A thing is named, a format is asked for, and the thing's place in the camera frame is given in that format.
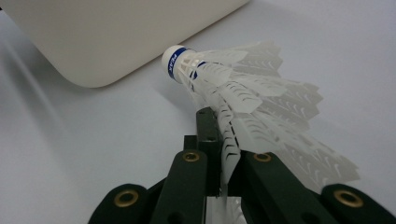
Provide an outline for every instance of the blue band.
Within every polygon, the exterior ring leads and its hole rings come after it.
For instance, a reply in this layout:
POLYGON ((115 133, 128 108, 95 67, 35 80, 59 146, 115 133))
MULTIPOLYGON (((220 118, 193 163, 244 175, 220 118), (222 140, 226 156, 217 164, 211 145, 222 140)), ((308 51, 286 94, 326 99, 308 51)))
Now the blue band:
POLYGON ((173 69, 175 67, 175 62, 178 58, 178 56, 183 53, 184 51, 186 51, 186 48, 180 48, 177 51, 175 51, 175 53, 172 54, 172 57, 169 59, 169 63, 168 63, 168 74, 169 77, 171 77, 172 79, 175 79, 175 76, 173 74, 173 69))

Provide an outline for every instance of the white object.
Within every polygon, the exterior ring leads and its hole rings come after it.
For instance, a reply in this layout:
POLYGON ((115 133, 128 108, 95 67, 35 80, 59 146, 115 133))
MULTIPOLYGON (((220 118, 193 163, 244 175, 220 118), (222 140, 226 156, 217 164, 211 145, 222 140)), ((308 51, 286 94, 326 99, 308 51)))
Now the white object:
POLYGON ((216 112, 224 138, 224 183, 233 174, 240 150, 274 152, 315 192, 358 179, 356 165, 305 132, 322 97, 318 87, 277 73, 279 51, 272 42, 205 52, 173 46, 162 63, 200 107, 216 112))
POLYGON ((0 6, 65 78, 101 87, 247 1, 0 0, 0 6))

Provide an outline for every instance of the white surface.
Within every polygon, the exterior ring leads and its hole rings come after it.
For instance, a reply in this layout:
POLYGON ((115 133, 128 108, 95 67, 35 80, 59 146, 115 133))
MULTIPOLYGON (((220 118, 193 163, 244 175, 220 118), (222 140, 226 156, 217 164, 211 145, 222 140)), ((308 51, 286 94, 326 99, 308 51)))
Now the white surface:
MULTIPOLYGON (((320 87, 318 140, 355 162, 349 183, 396 214, 394 1, 252 1, 182 44, 274 40, 284 78, 320 87)), ((0 12, 0 223, 86 223, 123 183, 150 187, 195 134, 186 90, 157 58, 102 89, 59 76, 0 12)))
POLYGON ((101 87, 246 2, 0 0, 0 5, 65 78, 101 87))

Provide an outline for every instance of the badminton shuttlecock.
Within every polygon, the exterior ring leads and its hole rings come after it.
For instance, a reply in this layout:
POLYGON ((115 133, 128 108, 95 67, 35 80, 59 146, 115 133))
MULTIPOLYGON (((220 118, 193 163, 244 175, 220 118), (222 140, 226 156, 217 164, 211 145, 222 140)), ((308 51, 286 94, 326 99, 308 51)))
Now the badminton shuttlecock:
POLYGON ((241 150, 274 152, 309 189, 359 178, 357 167, 305 131, 318 114, 318 87, 278 72, 272 42, 196 52, 173 46, 163 67, 186 86, 196 104, 210 106, 223 137, 222 176, 228 183, 241 150))

